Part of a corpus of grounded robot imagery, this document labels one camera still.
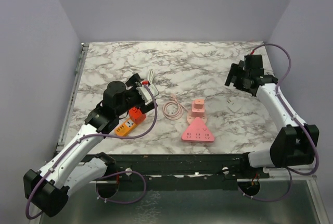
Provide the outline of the small pink charger adapter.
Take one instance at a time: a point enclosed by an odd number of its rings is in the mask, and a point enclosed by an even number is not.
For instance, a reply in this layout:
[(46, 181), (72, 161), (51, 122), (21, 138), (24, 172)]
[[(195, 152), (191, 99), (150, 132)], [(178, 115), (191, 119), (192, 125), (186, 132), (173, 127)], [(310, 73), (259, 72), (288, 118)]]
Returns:
[(203, 109), (204, 108), (204, 100), (203, 99), (195, 99), (192, 103), (192, 107), (195, 109)]

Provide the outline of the white usb charger plug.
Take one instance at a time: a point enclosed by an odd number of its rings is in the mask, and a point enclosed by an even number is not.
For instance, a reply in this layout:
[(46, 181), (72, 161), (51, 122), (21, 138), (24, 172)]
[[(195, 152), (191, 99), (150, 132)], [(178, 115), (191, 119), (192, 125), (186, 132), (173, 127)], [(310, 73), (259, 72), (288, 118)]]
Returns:
[(242, 104), (237, 99), (230, 98), (227, 100), (227, 107), (233, 113), (237, 113), (241, 110)]

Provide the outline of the pink triangular power strip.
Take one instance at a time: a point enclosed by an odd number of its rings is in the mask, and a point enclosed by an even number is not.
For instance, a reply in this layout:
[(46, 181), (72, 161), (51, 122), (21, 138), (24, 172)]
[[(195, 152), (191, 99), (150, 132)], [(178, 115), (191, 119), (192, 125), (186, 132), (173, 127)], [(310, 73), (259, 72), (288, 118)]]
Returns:
[(184, 142), (212, 143), (215, 141), (215, 136), (208, 129), (205, 122), (196, 117), (182, 134), (181, 140)]

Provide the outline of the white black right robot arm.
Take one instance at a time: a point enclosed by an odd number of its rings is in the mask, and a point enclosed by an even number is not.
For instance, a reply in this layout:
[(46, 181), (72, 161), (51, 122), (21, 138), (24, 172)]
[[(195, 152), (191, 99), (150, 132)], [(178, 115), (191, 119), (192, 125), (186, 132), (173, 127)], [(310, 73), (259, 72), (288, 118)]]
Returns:
[(255, 96), (265, 106), (278, 130), (270, 148), (248, 153), (247, 160), (239, 164), (243, 177), (252, 177), (259, 167), (309, 165), (314, 161), (313, 149), (318, 143), (319, 129), (307, 124), (293, 110), (277, 89), (278, 79), (264, 73), (262, 55), (246, 55), (239, 63), (233, 63), (225, 85), (233, 85)]

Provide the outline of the pink cube socket adapter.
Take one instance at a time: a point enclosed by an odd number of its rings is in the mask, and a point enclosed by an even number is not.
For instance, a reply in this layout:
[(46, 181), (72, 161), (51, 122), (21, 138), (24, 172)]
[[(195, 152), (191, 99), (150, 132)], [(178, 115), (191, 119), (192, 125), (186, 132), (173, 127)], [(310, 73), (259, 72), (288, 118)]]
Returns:
[(205, 107), (204, 104), (192, 104), (191, 113), (192, 117), (205, 117)]

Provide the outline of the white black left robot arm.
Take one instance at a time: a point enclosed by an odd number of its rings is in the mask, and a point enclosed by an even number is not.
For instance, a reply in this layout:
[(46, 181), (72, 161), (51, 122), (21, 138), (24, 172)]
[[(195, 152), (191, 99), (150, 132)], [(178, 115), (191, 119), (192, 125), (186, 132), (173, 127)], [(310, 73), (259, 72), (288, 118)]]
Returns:
[(100, 154), (82, 167), (78, 164), (118, 126), (121, 115), (132, 108), (147, 113), (157, 110), (156, 86), (132, 75), (128, 81), (112, 81), (103, 98), (88, 114), (76, 136), (54, 158), (39, 170), (28, 170), (23, 176), (24, 194), (28, 200), (25, 215), (29, 220), (46, 214), (57, 215), (69, 197), (90, 181), (113, 177), (115, 167), (106, 154)]

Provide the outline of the orange power strip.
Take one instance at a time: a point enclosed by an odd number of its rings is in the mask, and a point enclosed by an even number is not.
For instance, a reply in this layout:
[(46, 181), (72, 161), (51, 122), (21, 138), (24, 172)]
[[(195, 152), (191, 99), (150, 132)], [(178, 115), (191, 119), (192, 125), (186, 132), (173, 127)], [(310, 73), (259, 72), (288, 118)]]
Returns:
[(128, 136), (136, 127), (137, 124), (131, 118), (127, 118), (114, 132), (117, 136), (124, 137)]

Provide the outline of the red cube socket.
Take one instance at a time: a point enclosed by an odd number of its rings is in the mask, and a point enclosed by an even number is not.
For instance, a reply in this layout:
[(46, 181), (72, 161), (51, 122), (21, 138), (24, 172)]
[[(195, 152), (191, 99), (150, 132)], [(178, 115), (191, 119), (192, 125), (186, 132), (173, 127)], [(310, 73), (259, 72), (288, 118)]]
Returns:
[(141, 124), (145, 119), (146, 115), (141, 112), (139, 108), (133, 107), (129, 110), (130, 119), (136, 124)]

